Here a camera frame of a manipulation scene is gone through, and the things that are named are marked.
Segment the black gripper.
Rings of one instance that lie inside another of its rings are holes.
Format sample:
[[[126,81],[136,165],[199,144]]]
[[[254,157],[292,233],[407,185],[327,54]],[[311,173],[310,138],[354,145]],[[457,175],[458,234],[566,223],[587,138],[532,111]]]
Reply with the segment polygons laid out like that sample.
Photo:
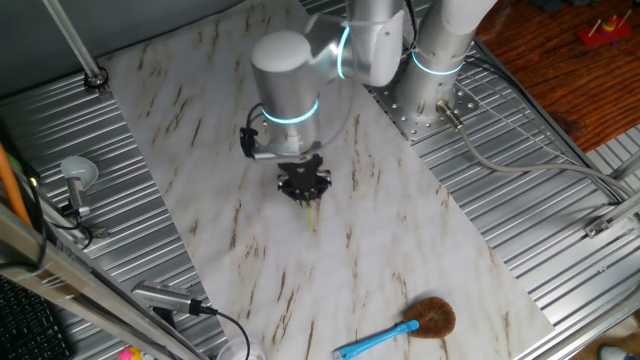
[[[295,202],[320,200],[332,186],[331,172],[319,170],[322,164],[318,154],[305,162],[287,163],[286,174],[278,175],[278,191]]]

